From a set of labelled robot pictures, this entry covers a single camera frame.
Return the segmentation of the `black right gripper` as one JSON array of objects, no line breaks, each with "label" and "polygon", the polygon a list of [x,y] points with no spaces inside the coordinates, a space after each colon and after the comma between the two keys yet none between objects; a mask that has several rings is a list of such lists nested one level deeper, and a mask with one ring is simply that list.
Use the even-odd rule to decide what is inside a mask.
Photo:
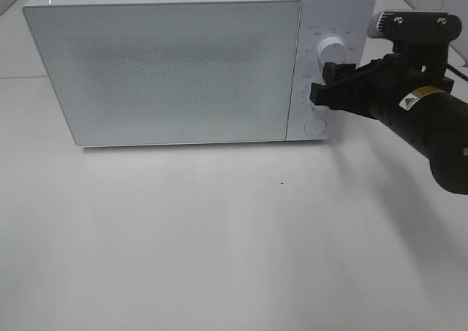
[{"label": "black right gripper", "polygon": [[310,101],[315,106],[341,110],[387,122],[396,108],[408,111],[411,102],[429,91],[450,93],[453,79],[446,77],[447,59],[406,58],[387,54],[363,66],[327,62],[325,84],[312,83]]}]

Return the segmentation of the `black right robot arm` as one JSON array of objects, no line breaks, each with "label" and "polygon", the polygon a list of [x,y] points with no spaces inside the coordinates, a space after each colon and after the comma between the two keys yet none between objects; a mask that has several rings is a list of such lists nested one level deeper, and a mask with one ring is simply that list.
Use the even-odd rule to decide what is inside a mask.
[{"label": "black right robot arm", "polygon": [[451,93],[453,80],[402,69],[397,54],[357,67],[327,63],[310,101],[388,127],[429,161],[446,191],[467,194],[467,103]]}]

